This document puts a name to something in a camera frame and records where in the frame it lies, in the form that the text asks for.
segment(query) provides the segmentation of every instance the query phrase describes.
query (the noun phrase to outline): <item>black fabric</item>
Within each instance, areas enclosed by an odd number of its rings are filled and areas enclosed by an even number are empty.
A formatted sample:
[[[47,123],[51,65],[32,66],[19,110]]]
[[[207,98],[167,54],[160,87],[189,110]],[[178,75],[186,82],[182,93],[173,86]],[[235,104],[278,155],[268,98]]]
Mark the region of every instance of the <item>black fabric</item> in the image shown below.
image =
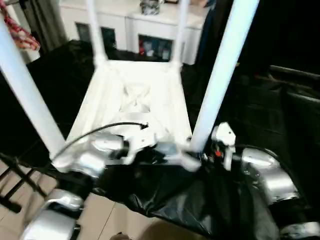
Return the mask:
[[[110,59],[143,61],[133,53],[107,49]],[[91,47],[71,41],[28,65],[54,119],[66,137],[85,96],[94,67]],[[194,127],[210,71],[185,65],[181,77],[190,124]],[[319,107],[317,83],[270,81],[235,72],[217,123],[228,121],[238,144],[268,148],[280,156],[299,190],[319,211]],[[41,167],[48,152],[21,106],[0,80],[0,152]],[[110,167],[104,196],[146,216],[157,216],[213,239],[273,239],[277,230],[259,194],[245,177],[203,166],[196,174],[180,167],[139,164]]]

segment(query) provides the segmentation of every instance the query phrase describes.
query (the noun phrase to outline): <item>cabinet door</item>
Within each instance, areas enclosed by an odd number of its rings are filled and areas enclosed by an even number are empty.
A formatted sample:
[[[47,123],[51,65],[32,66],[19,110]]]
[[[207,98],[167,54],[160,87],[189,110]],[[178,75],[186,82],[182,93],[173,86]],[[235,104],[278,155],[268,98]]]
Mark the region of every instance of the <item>cabinet door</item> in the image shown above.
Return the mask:
[[[172,57],[173,43],[177,35],[177,26],[159,22],[152,22],[141,19],[126,18],[126,42],[128,51],[140,53],[143,50],[149,51],[150,46],[154,54],[157,56],[159,45],[169,49],[169,55]],[[186,28],[184,32],[184,42],[182,44],[182,60],[186,64],[194,64],[197,56],[198,45],[200,41],[201,31],[195,28]],[[167,56],[167,50],[164,52],[164,58]]]
[[[88,13],[82,9],[61,8],[65,32],[69,39],[90,41]],[[126,21],[122,16],[98,13],[104,44],[127,50]]]

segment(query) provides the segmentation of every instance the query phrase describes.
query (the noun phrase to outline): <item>white cabinet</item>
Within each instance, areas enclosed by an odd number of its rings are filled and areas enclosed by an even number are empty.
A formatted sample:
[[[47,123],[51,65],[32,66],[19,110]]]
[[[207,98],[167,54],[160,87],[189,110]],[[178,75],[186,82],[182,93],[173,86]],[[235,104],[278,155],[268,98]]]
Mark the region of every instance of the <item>white cabinet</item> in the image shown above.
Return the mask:
[[[179,5],[163,4],[158,15],[142,15],[139,3],[139,0],[96,0],[105,44],[114,42],[119,50],[169,60],[167,58],[171,55],[177,34]],[[89,41],[85,1],[62,0],[60,11],[69,39]],[[186,64],[195,62],[207,12],[207,9],[198,6],[189,7],[181,53]]]

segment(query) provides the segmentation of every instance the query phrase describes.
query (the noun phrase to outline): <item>object on shelf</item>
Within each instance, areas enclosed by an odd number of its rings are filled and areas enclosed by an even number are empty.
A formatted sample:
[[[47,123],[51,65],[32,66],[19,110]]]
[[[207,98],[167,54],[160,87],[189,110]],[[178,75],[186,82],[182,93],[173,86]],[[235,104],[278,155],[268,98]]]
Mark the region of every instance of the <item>object on shelf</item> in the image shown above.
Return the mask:
[[[139,34],[139,54],[168,62],[171,58],[172,40]]]
[[[160,4],[160,0],[141,0],[141,13],[143,15],[157,15],[160,13]]]
[[[85,23],[76,23],[76,29],[82,41],[91,43],[89,26]],[[101,27],[103,43],[106,48],[117,48],[115,30],[109,27]]]

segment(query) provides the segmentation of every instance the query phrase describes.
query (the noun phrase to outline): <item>red component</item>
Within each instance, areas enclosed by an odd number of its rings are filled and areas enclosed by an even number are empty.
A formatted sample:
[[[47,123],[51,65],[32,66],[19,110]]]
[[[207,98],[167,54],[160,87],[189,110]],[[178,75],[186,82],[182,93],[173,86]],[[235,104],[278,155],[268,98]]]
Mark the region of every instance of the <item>red component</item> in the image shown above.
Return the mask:
[[[222,153],[220,152],[220,151],[218,151],[218,150],[215,150],[215,155],[217,156],[217,157],[221,157],[222,156]]]

